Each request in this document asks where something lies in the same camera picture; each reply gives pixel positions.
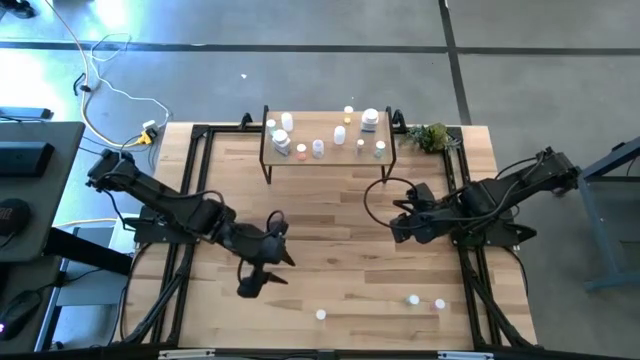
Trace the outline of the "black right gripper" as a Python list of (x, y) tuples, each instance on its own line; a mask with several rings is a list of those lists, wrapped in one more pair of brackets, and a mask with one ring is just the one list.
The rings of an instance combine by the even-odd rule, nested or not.
[(446, 207), (418, 203), (413, 205), (408, 218), (402, 213), (392, 219), (389, 225), (393, 227), (391, 232), (396, 243), (403, 243), (413, 237), (418, 243), (426, 244), (449, 233), (449, 217), (450, 210)]

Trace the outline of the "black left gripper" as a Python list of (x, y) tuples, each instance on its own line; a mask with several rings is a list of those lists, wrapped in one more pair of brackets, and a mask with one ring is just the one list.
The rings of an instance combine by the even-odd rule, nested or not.
[[(234, 224), (227, 227), (227, 249), (252, 264), (269, 263), (294, 264), (288, 253), (283, 235), (285, 225), (276, 225), (262, 232), (254, 225)], [(257, 298), (267, 283), (287, 285), (288, 282), (272, 272), (254, 270), (248, 277), (239, 281), (238, 295), (242, 298)]]

